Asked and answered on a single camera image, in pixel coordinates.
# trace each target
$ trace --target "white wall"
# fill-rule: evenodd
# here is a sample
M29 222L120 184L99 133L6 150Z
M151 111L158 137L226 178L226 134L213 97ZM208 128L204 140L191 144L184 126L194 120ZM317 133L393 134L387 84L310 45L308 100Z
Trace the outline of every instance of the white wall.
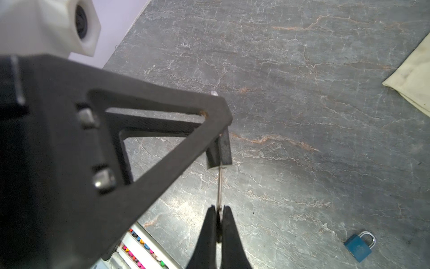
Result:
M71 53L69 59L102 68L150 0L92 0L101 24L93 57Z

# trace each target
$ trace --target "round black hole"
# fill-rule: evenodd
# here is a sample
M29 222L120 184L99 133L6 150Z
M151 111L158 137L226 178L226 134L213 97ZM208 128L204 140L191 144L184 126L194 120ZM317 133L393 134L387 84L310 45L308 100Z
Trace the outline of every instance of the round black hole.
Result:
M86 19L85 10L83 10L80 5L76 6L75 25L79 38L83 39L88 31L88 21Z

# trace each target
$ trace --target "metal screw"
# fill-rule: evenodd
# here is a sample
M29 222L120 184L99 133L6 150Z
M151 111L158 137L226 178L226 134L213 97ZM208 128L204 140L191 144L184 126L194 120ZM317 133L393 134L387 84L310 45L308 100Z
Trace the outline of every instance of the metal screw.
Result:
M94 186L101 190L107 191L114 188L117 185L115 180L114 172L110 168L104 168L98 171L93 177L92 182Z
M100 125L97 115L90 108L79 110L78 119L84 129L98 128Z

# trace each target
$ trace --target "padlock body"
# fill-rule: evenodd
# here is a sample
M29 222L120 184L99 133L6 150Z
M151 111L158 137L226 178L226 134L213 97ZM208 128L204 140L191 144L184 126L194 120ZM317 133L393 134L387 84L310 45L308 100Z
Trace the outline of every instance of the padlock body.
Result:
M364 242L358 235L351 236L344 245L359 263L372 253L372 250L366 242Z

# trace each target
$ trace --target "folded cloth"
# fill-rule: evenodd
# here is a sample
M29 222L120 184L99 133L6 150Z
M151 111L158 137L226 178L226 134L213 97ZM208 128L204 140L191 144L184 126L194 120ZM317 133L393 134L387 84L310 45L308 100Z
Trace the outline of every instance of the folded cloth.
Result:
M430 34L382 84L430 117Z

